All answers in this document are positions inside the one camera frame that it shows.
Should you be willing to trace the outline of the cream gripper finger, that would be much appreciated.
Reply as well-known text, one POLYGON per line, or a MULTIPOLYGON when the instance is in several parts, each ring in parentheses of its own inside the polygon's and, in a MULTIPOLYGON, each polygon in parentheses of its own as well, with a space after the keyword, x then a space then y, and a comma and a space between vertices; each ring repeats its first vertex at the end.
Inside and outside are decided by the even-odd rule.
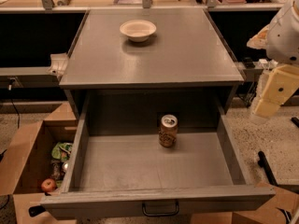
POLYGON ((274 116, 299 89, 299 66, 283 64, 260 75, 253 114, 261 119, 274 116))

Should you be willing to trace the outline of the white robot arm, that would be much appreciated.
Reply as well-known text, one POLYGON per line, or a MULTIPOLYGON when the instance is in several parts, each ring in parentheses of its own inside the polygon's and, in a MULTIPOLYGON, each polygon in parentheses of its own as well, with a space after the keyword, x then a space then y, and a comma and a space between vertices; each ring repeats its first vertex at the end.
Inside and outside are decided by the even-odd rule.
POLYGON ((260 75, 250 118, 263 123, 273 117, 299 89, 299 0, 288 0, 247 46, 264 49, 278 65, 260 75))

